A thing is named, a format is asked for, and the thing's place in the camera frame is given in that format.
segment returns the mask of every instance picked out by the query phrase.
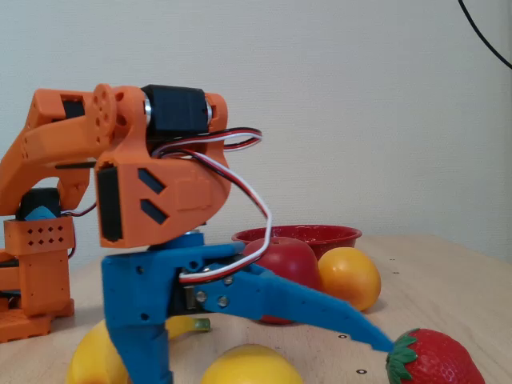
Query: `wooden table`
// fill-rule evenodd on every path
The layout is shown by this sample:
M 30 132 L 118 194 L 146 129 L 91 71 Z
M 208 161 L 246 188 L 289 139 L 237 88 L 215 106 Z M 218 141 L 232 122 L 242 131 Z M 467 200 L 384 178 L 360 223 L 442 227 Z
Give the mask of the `wooden table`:
M 432 236 L 365 236 L 357 248 L 382 275 L 372 322 L 393 339 L 415 327 L 445 332 L 466 346 L 488 384 L 512 383 L 512 265 Z M 65 382 L 75 347 L 103 316 L 98 262 L 72 274 L 72 292 L 76 315 L 55 321 L 52 334 L 0 344 L 0 383 Z M 306 384 L 388 383 L 384 354 L 334 332 L 210 318 L 212 332 L 171 344 L 177 384 L 199 384 L 217 356 L 244 343 L 276 349 Z

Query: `bolt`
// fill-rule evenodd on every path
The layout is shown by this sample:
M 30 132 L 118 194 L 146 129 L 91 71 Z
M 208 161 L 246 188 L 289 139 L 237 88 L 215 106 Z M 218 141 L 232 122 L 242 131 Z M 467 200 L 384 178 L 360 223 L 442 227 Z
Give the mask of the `bolt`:
M 221 308 L 226 308 L 229 303 L 230 301 L 226 296 L 221 296 L 220 298 L 218 298 L 217 301 L 218 306 L 220 306 Z
M 198 294 L 195 295 L 195 299 L 198 301 L 198 302 L 205 302 L 206 299 L 208 298 L 208 296 L 206 295 L 205 292 L 203 292 L 202 290 L 200 290 L 198 292 Z
M 224 278 L 224 284 L 226 284 L 227 286 L 230 286 L 231 284 L 233 284 L 233 276 L 228 276 L 226 278 Z

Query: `gripper jaw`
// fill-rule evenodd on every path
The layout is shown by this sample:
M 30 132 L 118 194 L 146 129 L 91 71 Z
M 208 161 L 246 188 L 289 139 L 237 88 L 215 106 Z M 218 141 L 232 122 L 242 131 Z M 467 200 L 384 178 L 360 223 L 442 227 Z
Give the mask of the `gripper jaw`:
M 205 300 L 202 307 L 211 312 L 253 320 L 263 315 L 286 318 L 348 334 L 375 350 L 393 349 L 393 342 L 348 302 L 280 278 L 260 266 L 252 265 L 228 279 L 194 289 Z

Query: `wire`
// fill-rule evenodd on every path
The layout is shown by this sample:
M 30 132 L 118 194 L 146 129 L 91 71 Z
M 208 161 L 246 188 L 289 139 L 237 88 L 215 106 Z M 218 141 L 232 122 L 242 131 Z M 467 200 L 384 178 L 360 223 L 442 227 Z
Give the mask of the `wire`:
M 467 10 L 466 5 L 464 4 L 463 0 L 458 0 L 458 3 L 460 4 L 462 8 L 462 12 L 464 12 L 464 15 L 467 18 L 467 21 L 470 22 L 471 26 L 473 27 L 476 34 L 480 37 L 480 39 L 483 41 L 483 43 L 487 46 L 487 48 L 490 49 L 490 51 L 499 58 L 503 64 L 508 66 L 510 69 L 512 69 L 512 64 L 508 60 L 506 60 L 503 56 L 500 55 L 499 52 L 496 51 L 496 49 L 490 44 L 490 42 L 485 38 L 485 36 L 480 32 L 480 29 L 477 27 L 477 25 L 474 23 L 473 18 L 470 15 L 470 12 Z
M 199 161 L 202 165 L 207 167 L 208 169 L 216 172 L 221 175 L 223 178 L 229 180 L 233 184 L 235 184 L 238 188 L 242 190 L 260 209 L 263 215 L 266 218 L 266 229 L 265 229 L 265 237 L 262 246 L 253 252 L 241 258 L 240 260 L 229 264 L 228 266 L 224 266 L 218 268 L 216 270 L 209 270 L 203 272 L 197 272 L 193 274 L 188 274 L 186 272 L 182 272 L 179 275 L 179 281 L 182 283 L 198 283 L 198 282 L 209 282 L 215 279 L 224 278 L 230 274 L 234 274 L 240 269 L 256 262 L 260 259 L 263 253 L 266 251 L 268 245 L 270 244 L 270 236 L 272 232 L 272 213 L 269 208 L 266 206 L 263 199 L 258 195 L 258 193 L 250 186 L 248 182 L 246 182 L 242 177 L 238 176 L 235 172 L 225 167 L 220 162 L 209 158 L 208 156 L 201 154 L 199 152 L 195 152 L 192 150 L 186 150 L 183 148 L 169 150 L 168 152 L 160 153 L 159 158 L 172 158 L 176 155 L 180 156 L 191 156 L 193 159 Z
M 64 210 L 63 212 L 61 212 L 61 215 L 62 216 L 71 216 L 73 218 L 80 218 L 81 216 L 85 216 L 86 214 L 91 212 L 94 208 L 96 208 L 96 202 L 94 204 L 92 204 L 89 208 L 85 209 L 85 210 L 81 210 L 81 211 L 80 210 L 79 211 L 76 211 L 76 210 Z M 76 242 L 77 242 L 77 235 L 74 232 L 74 244 L 75 244 L 75 246 L 73 248 L 71 248 L 70 254 L 67 255 L 68 260 L 74 256 L 74 253 L 77 250 Z
M 64 210 L 63 212 L 61 212 L 61 215 L 62 216 L 72 216 L 74 218 L 80 218 L 81 216 L 85 216 L 86 214 L 91 212 L 94 208 L 96 208 L 96 202 L 93 205 L 91 205 L 89 208 L 85 209 L 85 210 L 79 210 L 79 211 L 76 211 L 76 210 Z
M 249 137 L 247 140 L 241 142 L 235 142 L 224 145 L 225 152 L 234 152 L 236 150 L 243 150 L 249 146 L 258 144 L 262 139 L 263 135 L 260 130 L 249 127 L 238 127 L 229 128 L 228 130 L 221 130 L 219 132 L 212 132 L 208 134 L 197 134 L 195 136 L 186 138 L 176 138 L 171 142 L 168 142 L 162 146 L 159 146 L 152 151 L 151 156 L 159 158 L 161 153 L 167 152 L 171 148 L 187 146 L 190 144 L 199 144 L 203 142 L 221 142 L 228 138 L 241 138 Z

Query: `yellow lemon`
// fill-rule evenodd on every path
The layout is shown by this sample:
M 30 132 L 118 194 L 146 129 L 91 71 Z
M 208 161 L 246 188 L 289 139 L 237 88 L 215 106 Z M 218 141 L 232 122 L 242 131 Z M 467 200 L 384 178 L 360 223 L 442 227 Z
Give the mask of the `yellow lemon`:
M 367 310 L 381 293 L 381 276 L 374 262 L 355 248 L 334 248 L 320 258 L 318 269 L 326 294 Z
M 201 384 L 303 384 L 283 356 L 265 346 L 246 344 L 225 352 L 205 372 Z

